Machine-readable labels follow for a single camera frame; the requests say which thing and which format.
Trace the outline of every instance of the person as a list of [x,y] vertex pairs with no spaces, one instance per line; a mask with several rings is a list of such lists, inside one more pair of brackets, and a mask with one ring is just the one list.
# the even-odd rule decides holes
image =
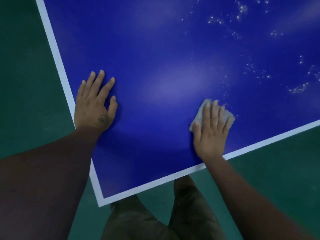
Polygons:
[[[105,100],[111,80],[91,72],[76,97],[75,130],[52,143],[0,160],[0,239],[67,239],[88,180],[99,136],[113,122],[115,96]],[[243,239],[312,239],[237,174],[222,155],[230,128],[218,101],[194,124],[194,149],[207,166]],[[188,176],[174,181],[168,226],[131,196],[112,204],[102,239],[226,239],[212,210]]]

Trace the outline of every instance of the table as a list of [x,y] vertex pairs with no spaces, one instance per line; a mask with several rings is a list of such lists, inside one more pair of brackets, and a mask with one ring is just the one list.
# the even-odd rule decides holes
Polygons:
[[236,115],[227,160],[320,125],[319,0],[36,2],[72,117],[92,70],[116,78],[99,206],[205,168],[188,128],[206,98]]

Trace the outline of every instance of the white stripe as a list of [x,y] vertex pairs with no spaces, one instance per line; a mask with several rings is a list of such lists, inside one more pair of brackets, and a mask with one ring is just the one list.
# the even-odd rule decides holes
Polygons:
[[[40,16],[41,16],[41,19],[42,19],[44,30],[45,30],[45,32],[47,34],[47,38],[48,38],[49,45],[50,45],[50,48],[51,48],[51,52],[52,52],[52,55],[53,55],[53,58],[54,58],[54,62],[56,64],[56,67],[57,67],[57,70],[58,70],[58,74],[59,74],[59,77],[60,77],[62,88],[63,88],[63,91],[65,93],[66,101],[68,103],[69,110],[70,110],[70,113],[71,113],[71,116],[72,116],[72,120],[73,120],[74,119],[74,110],[75,110],[75,101],[74,101],[73,96],[72,96],[71,88],[70,88],[70,85],[69,85],[69,81],[67,79],[66,71],[65,71],[63,63],[62,63],[62,59],[61,59],[61,56],[60,56],[58,45],[57,45],[56,39],[54,37],[54,32],[53,32],[51,24],[50,24],[50,20],[49,20],[49,17],[48,17],[46,6],[45,6],[45,3],[44,3],[43,0],[36,0],[36,3],[38,5],[38,9],[39,9],[39,12],[40,12]],[[300,132],[306,131],[308,129],[314,128],[314,127],[316,127],[318,125],[320,125],[320,120],[317,120],[315,122],[309,123],[307,125],[303,125],[301,127],[298,127],[296,129],[290,130],[290,131],[285,132],[285,133],[282,133],[280,135],[277,135],[277,136],[271,137],[269,139],[260,141],[258,143],[246,146],[246,147],[244,147],[242,149],[239,149],[239,150],[236,150],[234,152],[230,152],[228,154],[225,154],[224,158],[226,160],[229,160],[229,159],[231,159],[233,157],[236,157],[236,156],[242,155],[244,153],[250,152],[252,150],[264,147],[264,146],[269,145],[269,144],[271,144],[273,142],[280,141],[280,140],[282,140],[284,138],[287,138],[287,137],[295,135],[297,133],[300,133]],[[179,177],[182,177],[182,176],[188,175],[190,173],[199,171],[199,170],[204,169],[204,168],[206,168],[206,166],[203,163],[201,163],[199,165],[196,165],[196,166],[184,169],[182,171],[173,173],[171,175],[159,178],[159,179],[154,180],[152,182],[149,182],[149,183],[140,185],[138,187],[129,189],[127,191],[115,194],[115,195],[110,196],[108,198],[103,198],[101,187],[100,187],[99,180],[98,180],[98,177],[97,177],[97,173],[96,173],[96,170],[94,169],[94,164],[93,164],[92,160],[91,160],[91,166],[90,166],[90,179],[91,179],[91,182],[92,182],[94,194],[95,194],[95,196],[97,198],[98,206],[101,207],[101,206],[105,206],[107,204],[110,204],[112,202],[115,202],[115,201],[124,199],[126,197],[129,197],[131,195],[140,193],[142,191],[151,189],[151,188],[156,187],[158,185],[170,182],[170,181],[172,181],[174,179],[177,179]]]

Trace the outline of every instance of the person's right arm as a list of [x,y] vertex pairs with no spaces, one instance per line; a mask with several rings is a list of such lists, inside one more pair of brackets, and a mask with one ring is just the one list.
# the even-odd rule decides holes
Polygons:
[[224,106],[214,101],[203,111],[202,129],[194,126],[194,148],[217,184],[242,237],[247,239],[313,239],[250,186],[222,157],[232,118],[222,120]]

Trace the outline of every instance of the floor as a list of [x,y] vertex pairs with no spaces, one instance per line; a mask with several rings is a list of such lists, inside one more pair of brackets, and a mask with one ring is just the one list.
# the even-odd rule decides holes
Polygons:
[[[0,158],[74,130],[35,0],[0,0]],[[320,239],[320,127],[233,158],[234,168],[305,231]],[[241,239],[207,170],[191,175],[229,240]],[[173,183],[139,194],[168,223]],[[80,202],[69,239],[99,239],[110,213],[98,208],[91,182]]]

